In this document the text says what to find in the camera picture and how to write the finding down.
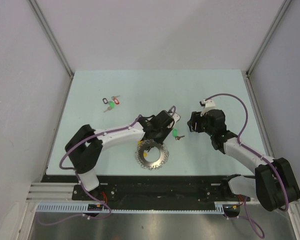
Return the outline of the key with green tag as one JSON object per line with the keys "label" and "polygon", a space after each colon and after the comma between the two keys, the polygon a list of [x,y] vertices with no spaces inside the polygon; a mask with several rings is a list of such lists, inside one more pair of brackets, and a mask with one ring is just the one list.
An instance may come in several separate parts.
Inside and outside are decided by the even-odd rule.
{"label": "key with green tag", "polygon": [[172,130],[172,136],[175,138],[176,141],[179,141],[180,139],[184,138],[184,135],[179,135],[179,132],[176,128]]}

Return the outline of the metal disc with keyrings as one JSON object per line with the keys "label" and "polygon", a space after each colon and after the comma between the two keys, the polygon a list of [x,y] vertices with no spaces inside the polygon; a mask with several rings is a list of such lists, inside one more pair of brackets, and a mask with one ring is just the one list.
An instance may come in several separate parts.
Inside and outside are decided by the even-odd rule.
{"label": "metal disc with keyrings", "polygon": [[140,141],[135,152],[135,159],[143,169],[158,170],[169,159],[169,151],[164,144],[154,140]]}

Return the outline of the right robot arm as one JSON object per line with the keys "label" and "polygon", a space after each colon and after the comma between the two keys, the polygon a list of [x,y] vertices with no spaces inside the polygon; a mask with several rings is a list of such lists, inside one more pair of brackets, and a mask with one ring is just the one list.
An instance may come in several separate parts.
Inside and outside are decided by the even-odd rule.
{"label": "right robot arm", "polygon": [[229,176],[220,188],[225,200],[243,195],[258,200],[264,209],[272,212],[286,211],[291,202],[300,199],[300,188],[289,161],[261,154],[238,142],[238,136],[227,129],[222,110],[193,111],[187,125],[190,132],[206,133],[216,151],[237,160],[254,174],[253,178],[240,174]]}

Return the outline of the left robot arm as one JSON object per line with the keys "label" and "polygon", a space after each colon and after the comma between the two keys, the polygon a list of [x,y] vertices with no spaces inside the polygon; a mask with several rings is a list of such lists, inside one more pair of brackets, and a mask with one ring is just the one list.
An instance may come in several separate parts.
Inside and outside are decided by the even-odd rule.
{"label": "left robot arm", "polygon": [[129,142],[140,142],[138,150],[142,147],[162,147],[180,119],[173,106],[168,111],[162,110],[149,117],[140,114],[128,125],[98,133],[89,124],[83,125],[66,144],[59,167],[75,171],[83,185],[83,194],[95,200],[100,196],[101,188],[94,168],[102,151]]}

